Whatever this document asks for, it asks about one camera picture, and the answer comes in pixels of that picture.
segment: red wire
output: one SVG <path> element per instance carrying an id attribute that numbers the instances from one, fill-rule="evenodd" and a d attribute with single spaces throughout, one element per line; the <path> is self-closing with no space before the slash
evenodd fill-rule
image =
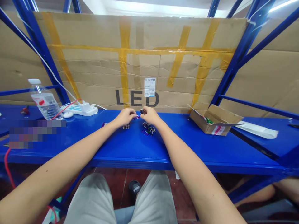
<path id="1" fill-rule="evenodd" d="M 74 104 L 75 102 L 77 102 L 78 100 L 72 102 L 71 104 L 69 104 L 66 108 L 64 108 L 62 111 L 60 111 L 55 117 L 53 117 L 51 120 L 55 119 L 59 114 L 61 114 L 65 109 L 67 109 L 70 105 Z M 7 175 L 8 175 L 8 178 L 9 178 L 9 181 L 13 187 L 13 189 L 16 188 L 15 186 L 15 183 L 13 181 L 13 178 L 12 178 L 12 174 L 10 173 L 10 170 L 9 170 L 9 167 L 8 167 L 8 162 L 7 162 L 7 158 L 8 158 L 8 155 L 10 153 L 11 149 L 9 148 L 5 154 L 5 157 L 4 157 L 4 166 L 5 166 L 5 170 L 7 172 Z M 55 216 L 55 224 L 57 223 L 57 216 L 56 216 L 56 213 L 55 213 L 55 210 L 50 207 L 50 206 L 47 206 L 49 209 L 51 209 L 54 213 L 54 216 Z"/>
<path id="2" fill-rule="evenodd" d="M 55 119 L 59 114 L 61 114 L 65 109 L 67 109 L 70 105 L 74 104 L 75 102 L 77 102 L 78 100 L 82 100 L 82 99 L 77 99 L 76 101 L 72 102 L 71 104 L 69 104 L 66 108 L 64 108 L 62 111 L 60 111 L 55 117 L 53 117 L 51 120 Z"/>
<path id="3" fill-rule="evenodd" d="M 5 170 L 7 172 L 7 175 L 8 175 L 8 178 L 9 178 L 9 181 L 12 185 L 12 188 L 15 189 L 16 186 L 15 186 L 15 183 L 13 181 L 13 178 L 12 178 L 12 174 L 10 173 L 10 170 L 9 170 L 9 167 L 8 167 L 8 162 L 7 162 L 7 158 L 8 158 L 8 155 L 10 153 L 11 149 L 9 148 L 5 154 L 5 157 L 4 157 L 4 166 L 5 166 Z M 57 224 L 57 216 L 56 216 L 56 213 L 55 213 L 55 210 L 50 207 L 50 206 L 47 206 L 49 209 L 52 209 L 52 211 L 54 212 L 54 216 L 55 216 L 55 224 Z"/>

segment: slipper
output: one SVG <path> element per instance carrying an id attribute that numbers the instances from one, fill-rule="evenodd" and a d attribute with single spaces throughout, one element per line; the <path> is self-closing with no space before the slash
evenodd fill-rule
<path id="1" fill-rule="evenodd" d="M 131 195 L 132 199 L 134 200 L 134 202 L 136 200 L 136 195 L 140 190 L 141 190 L 141 185 L 138 181 L 132 180 L 129 183 L 129 192 L 130 192 L 130 195 Z"/>

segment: green object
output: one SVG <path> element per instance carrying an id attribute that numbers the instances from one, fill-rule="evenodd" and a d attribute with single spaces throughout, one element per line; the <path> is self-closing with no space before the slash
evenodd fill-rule
<path id="1" fill-rule="evenodd" d="M 57 198 L 56 201 L 61 203 L 62 197 Z M 60 216 L 59 216 L 60 210 L 56 207 L 53 207 L 53 209 L 54 209 L 55 214 L 56 214 L 57 222 L 59 222 L 59 220 L 60 220 Z M 55 216 L 54 216 L 53 211 L 52 211 L 52 214 L 51 214 L 51 223 L 55 223 Z"/>
<path id="2" fill-rule="evenodd" d="M 205 118 L 205 120 L 206 120 L 206 122 L 208 123 L 208 124 L 214 124 L 210 119 L 208 119 L 208 118 Z"/>
<path id="3" fill-rule="evenodd" d="M 153 136 L 153 130 L 151 128 L 147 129 L 147 133 Z"/>

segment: water bottle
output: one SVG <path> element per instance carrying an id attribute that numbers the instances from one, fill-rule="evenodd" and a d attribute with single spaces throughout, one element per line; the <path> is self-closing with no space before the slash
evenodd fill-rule
<path id="1" fill-rule="evenodd" d="M 57 104 L 53 94 L 46 89 L 39 79 L 28 79 L 31 84 L 30 94 L 33 101 L 46 120 L 51 120 L 60 112 L 60 107 Z M 62 120 L 62 114 L 59 114 L 54 120 Z"/>

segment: forearm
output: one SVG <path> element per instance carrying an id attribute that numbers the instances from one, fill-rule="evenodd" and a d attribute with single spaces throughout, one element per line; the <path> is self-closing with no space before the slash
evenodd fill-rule
<path id="1" fill-rule="evenodd" d="M 37 169 L 0 201 L 0 223 L 32 223 L 59 190 L 89 163 L 117 128 L 113 122 L 109 123 Z"/>
<path id="2" fill-rule="evenodd" d="M 163 121 L 156 128 L 164 140 L 175 170 L 193 200 L 201 222 L 245 223 L 213 174 L 193 150 Z"/>

